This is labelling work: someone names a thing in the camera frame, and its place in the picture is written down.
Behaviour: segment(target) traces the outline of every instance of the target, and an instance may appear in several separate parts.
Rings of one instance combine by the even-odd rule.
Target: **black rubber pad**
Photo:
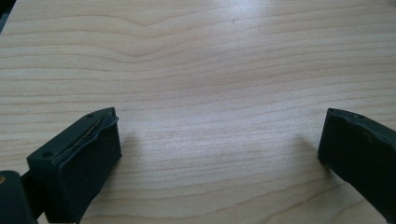
[[[387,222],[396,221],[396,132],[364,116],[329,109],[318,157]]]

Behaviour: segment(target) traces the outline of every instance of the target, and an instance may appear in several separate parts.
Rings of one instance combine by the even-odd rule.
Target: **small hole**
[[[46,152],[46,153],[43,154],[44,158],[47,158],[47,157],[50,157],[50,156],[52,156],[52,152]]]
[[[6,181],[6,177],[3,175],[0,175],[0,184],[3,184],[4,181]]]

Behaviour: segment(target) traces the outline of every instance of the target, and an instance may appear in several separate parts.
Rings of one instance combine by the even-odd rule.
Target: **wooden surface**
[[[392,0],[18,0],[0,170],[115,106],[123,157],[82,223],[385,223],[317,149],[328,107],[396,129],[395,22]]]

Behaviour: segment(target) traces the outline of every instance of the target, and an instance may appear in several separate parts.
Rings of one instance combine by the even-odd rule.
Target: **black plastic part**
[[[46,192],[30,204],[42,206],[49,222],[81,221],[121,157],[117,121],[114,108],[93,112],[27,158],[25,179]]]
[[[35,181],[32,173],[28,171],[21,178],[34,218],[39,218],[48,205],[47,193],[44,185]]]
[[[349,182],[388,223],[396,222],[396,132],[362,115],[331,108],[318,158]]]
[[[0,224],[37,223],[27,201],[21,177],[14,171],[0,171]]]

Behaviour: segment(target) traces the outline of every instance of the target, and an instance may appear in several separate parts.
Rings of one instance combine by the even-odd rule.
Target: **black plastic object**
[[[114,108],[93,112],[27,158],[21,180],[34,218],[45,212],[49,222],[81,221],[121,157],[117,121]]]
[[[0,224],[36,223],[15,171],[0,171],[0,205]]]
[[[388,223],[396,222],[396,132],[362,115],[330,108],[318,158]]]

